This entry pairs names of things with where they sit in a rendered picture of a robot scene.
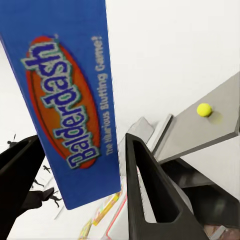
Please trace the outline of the board game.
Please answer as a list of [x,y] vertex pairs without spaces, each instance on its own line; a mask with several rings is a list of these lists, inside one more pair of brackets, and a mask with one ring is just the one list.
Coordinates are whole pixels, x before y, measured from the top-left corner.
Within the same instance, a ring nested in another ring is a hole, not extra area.
[[122,193],[106,0],[0,0],[0,41],[66,209]]
[[111,194],[106,197],[103,203],[99,206],[99,208],[95,211],[92,217],[92,224],[97,226],[100,221],[105,217],[105,215],[109,212],[109,210],[115,205],[115,203],[119,200],[122,195],[121,191]]

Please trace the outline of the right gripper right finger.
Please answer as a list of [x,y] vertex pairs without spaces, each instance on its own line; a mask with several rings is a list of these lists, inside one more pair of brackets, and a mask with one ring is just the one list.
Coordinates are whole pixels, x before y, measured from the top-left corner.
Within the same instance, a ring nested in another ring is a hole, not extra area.
[[[125,134],[129,240],[210,240],[145,142]],[[145,220],[139,168],[156,223]]]

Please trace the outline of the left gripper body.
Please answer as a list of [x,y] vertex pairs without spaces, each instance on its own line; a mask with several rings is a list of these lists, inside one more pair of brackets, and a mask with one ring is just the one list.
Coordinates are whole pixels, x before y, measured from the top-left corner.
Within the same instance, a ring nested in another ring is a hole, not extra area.
[[42,199],[40,194],[27,195],[25,201],[21,207],[18,217],[24,214],[28,210],[39,209],[42,207]]

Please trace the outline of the jigsaw puzzle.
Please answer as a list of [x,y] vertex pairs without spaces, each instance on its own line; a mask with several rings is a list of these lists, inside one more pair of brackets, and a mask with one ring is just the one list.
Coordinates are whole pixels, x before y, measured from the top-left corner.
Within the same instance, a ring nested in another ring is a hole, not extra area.
[[89,221],[82,228],[82,230],[81,230],[81,232],[78,236],[78,240],[85,240],[86,239],[91,224],[92,224],[92,218],[90,218]]

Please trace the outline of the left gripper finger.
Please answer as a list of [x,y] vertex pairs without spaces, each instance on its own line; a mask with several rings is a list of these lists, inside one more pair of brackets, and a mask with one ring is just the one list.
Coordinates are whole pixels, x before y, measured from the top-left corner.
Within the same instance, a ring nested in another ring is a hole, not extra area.
[[42,202],[45,202],[51,197],[51,195],[54,193],[54,191],[55,191],[54,187],[51,187],[45,191],[39,190],[39,191],[29,192],[28,195],[40,194],[40,198],[42,199]]

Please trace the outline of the tennis ball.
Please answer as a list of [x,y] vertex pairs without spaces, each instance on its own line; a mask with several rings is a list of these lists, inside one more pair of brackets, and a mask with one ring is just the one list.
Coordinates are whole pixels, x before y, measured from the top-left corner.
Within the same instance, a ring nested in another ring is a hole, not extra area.
[[213,109],[209,104],[202,103],[198,106],[196,111],[197,111],[198,115],[200,115],[203,118],[206,118],[206,117],[210,116]]

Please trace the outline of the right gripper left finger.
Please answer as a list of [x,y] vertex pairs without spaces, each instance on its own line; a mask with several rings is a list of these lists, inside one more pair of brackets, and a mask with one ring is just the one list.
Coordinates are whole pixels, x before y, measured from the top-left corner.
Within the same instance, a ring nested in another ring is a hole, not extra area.
[[0,152],[0,240],[7,240],[45,157],[38,135]]

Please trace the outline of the toy box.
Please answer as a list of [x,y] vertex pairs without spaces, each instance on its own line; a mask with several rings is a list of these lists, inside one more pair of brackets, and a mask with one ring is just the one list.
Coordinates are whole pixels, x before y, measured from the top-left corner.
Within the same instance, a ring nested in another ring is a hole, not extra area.
[[[145,117],[141,117],[131,127],[128,128],[128,133],[141,138],[146,144],[153,133],[152,125]],[[120,174],[126,174],[126,136],[122,139],[118,148],[118,161]]]

